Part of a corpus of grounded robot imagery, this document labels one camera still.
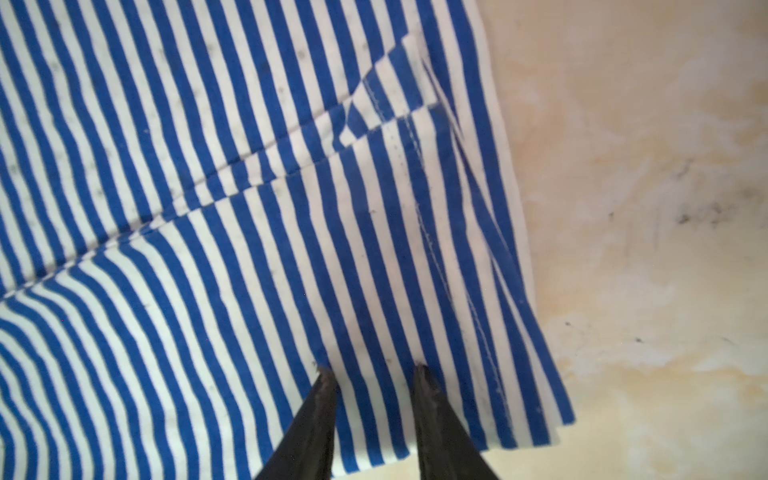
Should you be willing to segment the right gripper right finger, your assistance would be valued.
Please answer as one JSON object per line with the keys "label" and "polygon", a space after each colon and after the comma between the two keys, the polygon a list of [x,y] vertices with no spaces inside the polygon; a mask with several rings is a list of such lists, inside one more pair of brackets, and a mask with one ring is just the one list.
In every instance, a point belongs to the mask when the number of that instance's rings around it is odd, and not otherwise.
{"label": "right gripper right finger", "polygon": [[411,401],[421,479],[498,479],[426,365],[415,366]]}

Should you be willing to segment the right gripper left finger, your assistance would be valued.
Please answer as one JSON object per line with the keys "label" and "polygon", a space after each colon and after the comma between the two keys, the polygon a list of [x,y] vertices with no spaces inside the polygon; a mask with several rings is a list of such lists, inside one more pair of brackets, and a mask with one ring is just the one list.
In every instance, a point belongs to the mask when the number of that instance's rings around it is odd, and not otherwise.
{"label": "right gripper left finger", "polygon": [[335,449],[338,382],[328,368],[319,376],[257,480],[328,480]]}

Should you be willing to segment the blue white striped tank top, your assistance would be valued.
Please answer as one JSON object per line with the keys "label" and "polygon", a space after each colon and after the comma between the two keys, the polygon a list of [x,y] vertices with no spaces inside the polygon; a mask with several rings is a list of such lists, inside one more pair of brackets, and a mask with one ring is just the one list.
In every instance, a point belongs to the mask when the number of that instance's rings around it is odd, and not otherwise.
{"label": "blue white striped tank top", "polygon": [[322,368],[333,471],[574,411],[473,1],[1,5],[1,475],[250,479]]}

